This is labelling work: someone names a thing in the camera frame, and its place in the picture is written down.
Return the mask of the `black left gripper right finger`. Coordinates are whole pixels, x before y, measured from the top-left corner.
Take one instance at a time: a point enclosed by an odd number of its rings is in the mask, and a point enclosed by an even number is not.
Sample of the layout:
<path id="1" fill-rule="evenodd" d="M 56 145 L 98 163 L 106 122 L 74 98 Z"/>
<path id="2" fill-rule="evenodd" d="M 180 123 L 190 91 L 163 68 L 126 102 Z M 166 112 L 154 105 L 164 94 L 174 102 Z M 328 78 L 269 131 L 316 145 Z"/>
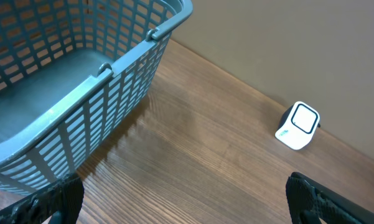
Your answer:
<path id="1" fill-rule="evenodd" d="M 299 172 L 288 177 L 286 197 L 293 224 L 374 223 L 374 213 Z"/>

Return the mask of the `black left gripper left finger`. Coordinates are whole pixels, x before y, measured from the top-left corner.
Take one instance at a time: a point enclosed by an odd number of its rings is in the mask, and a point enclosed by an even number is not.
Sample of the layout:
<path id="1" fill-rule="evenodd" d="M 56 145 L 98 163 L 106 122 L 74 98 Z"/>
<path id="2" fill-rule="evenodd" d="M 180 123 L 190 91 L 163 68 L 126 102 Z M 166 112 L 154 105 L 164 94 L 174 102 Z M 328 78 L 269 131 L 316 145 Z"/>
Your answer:
<path id="1" fill-rule="evenodd" d="M 0 210 L 0 223 L 73 224 L 78 220 L 84 198 L 81 178 L 67 174 L 54 183 Z"/>

